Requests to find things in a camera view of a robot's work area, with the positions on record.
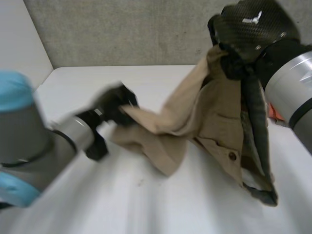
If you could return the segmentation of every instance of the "white table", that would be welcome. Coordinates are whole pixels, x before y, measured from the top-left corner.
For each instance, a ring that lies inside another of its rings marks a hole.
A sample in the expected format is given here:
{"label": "white table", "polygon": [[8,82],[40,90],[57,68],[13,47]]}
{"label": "white table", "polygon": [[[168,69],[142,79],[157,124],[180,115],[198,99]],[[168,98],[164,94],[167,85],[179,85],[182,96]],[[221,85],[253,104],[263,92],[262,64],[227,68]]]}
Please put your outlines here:
{"label": "white table", "polygon": [[[87,106],[121,80],[139,104],[159,111],[192,66],[58,68],[37,90],[48,121]],[[114,124],[100,133],[109,139]],[[32,207],[0,215],[1,234],[308,234],[312,232],[312,157],[293,133],[269,124],[276,208],[250,197],[215,160],[189,146],[167,178],[147,159],[109,141],[95,163],[81,153]]]}

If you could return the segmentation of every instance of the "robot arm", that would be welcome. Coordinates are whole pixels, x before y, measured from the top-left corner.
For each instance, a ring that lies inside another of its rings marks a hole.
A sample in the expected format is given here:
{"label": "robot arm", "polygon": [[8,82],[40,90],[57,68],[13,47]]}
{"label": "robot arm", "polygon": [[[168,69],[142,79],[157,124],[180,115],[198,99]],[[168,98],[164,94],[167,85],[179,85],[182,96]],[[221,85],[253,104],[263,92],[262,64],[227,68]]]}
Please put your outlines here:
{"label": "robot arm", "polygon": [[25,77],[0,72],[0,198],[6,202],[0,209],[30,206],[80,151],[101,160],[108,151],[97,127],[109,120],[133,123],[119,110],[123,104],[137,105],[137,100],[120,85],[89,110],[46,129]]}
{"label": "robot arm", "polygon": [[229,79],[256,75],[265,96],[312,154],[312,47],[274,0],[242,0],[208,22],[213,44],[229,55]]}

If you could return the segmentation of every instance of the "khaki pants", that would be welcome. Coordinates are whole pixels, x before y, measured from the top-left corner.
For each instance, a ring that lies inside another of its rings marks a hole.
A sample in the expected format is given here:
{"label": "khaki pants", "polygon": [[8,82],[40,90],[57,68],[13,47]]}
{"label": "khaki pants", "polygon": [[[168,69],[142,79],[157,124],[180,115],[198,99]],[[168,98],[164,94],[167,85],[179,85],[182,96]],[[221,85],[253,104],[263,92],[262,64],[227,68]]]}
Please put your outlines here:
{"label": "khaki pants", "polygon": [[213,47],[170,95],[160,114],[123,106],[137,124],[117,126],[112,141],[146,155],[170,176],[180,166],[190,140],[252,196],[276,206],[263,91],[256,78],[227,79],[220,66],[226,55]]}

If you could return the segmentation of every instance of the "button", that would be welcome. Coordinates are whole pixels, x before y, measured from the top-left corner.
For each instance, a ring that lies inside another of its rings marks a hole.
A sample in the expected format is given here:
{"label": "button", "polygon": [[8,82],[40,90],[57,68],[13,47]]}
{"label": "button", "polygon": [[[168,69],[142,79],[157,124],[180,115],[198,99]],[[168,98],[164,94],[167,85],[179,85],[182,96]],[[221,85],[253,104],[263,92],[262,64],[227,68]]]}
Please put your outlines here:
{"label": "button", "polygon": [[230,160],[235,161],[236,160],[236,155],[233,152],[230,152],[229,153],[229,158],[230,158]]}

